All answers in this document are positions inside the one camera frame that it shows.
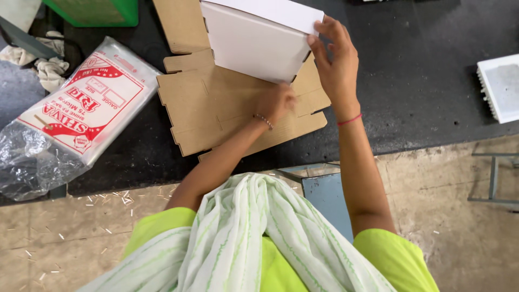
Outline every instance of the cardboard box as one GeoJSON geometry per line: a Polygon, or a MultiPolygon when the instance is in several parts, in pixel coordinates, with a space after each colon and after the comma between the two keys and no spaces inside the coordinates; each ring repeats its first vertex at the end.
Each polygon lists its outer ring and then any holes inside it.
{"type": "MultiPolygon", "coordinates": [[[[216,64],[198,0],[154,3],[172,52],[186,54],[165,58],[166,71],[175,74],[157,78],[173,138],[183,156],[209,150],[252,118],[255,97],[274,84],[216,64]]],[[[273,131],[265,132],[246,156],[326,125],[322,112],[313,114],[328,107],[330,100],[321,87],[312,54],[292,87],[299,100],[294,112],[278,121],[273,131]]]]}
{"type": "Polygon", "coordinates": [[[307,34],[324,12],[288,0],[203,0],[202,16],[220,67],[273,83],[295,80],[310,54],[307,34]]]}

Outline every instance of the white plastic tray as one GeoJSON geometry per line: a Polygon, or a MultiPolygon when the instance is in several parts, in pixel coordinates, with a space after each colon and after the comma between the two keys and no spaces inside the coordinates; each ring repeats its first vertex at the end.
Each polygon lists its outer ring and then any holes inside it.
{"type": "Polygon", "coordinates": [[[519,54],[478,62],[477,74],[494,118],[519,120],[519,54]]]}

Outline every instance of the black table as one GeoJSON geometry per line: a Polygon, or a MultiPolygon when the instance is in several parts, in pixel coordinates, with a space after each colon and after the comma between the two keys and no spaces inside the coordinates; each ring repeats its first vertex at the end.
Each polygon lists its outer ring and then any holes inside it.
{"type": "MultiPolygon", "coordinates": [[[[519,122],[499,125],[492,118],[475,74],[478,61],[519,53],[517,0],[296,2],[321,9],[348,28],[359,52],[357,92],[375,155],[519,133],[519,122]]],[[[112,36],[161,71],[163,58],[171,55],[151,0],[140,1],[136,28],[65,24],[64,34],[86,55],[105,35],[112,36]]],[[[25,91],[15,87],[10,94],[21,97],[17,92],[25,91]]],[[[34,102],[12,108],[2,103],[0,111],[9,118],[0,117],[0,127],[34,102]]],[[[323,111],[326,127],[245,157],[235,172],[338,160],[335,117],[330,108],[323,111]]],[[[69,193],[179,182],[198,160],[181,156],[170,127],[155,96],[94,167],[69,183],[69,193]]]]}

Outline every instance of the hand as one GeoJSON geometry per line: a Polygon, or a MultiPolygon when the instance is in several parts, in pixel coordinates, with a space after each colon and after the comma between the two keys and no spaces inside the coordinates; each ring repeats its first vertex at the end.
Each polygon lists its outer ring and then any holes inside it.
{"type": "Polygon", "coordinates": [[[287,83],[281,83],[259,97],[255,114],[265,117],[273,125],[279,118],[294,108],[297,99],[287,83]]]}
{"type": "Polygon", "coordinates": [[[314,27],[333,42],[328,44],[328,49],[333,53],[333,62],[330,62],[323,42],[314,35],[307,38],[316,58],[322,87],[332,102],[337,121],[349,121],[360,114],[356,93],[359,69],[357,50],[348,31],[339,21],[325,16],[323,22],[316,21],[314,27]]]}

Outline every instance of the floor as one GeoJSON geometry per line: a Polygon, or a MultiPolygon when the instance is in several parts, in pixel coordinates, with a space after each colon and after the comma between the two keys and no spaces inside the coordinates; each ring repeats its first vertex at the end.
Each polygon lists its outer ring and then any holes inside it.
{"type": "MultiPolygon", "coordinates": [[[[519,152],[519,136],[375,160],[399,234],[424,251],[441,291],[517,291],[519,214],[512,206],[467,201],[488,194],[490,159],[472,157],[474,151],[519,152]]],[[[499,197],[519,198],[518,171],[503,163],[499,197]]],[[[0,208],[0,286],[80,288],[118,263],[133,226],[161,211],[175,187],[0,208]]]]}

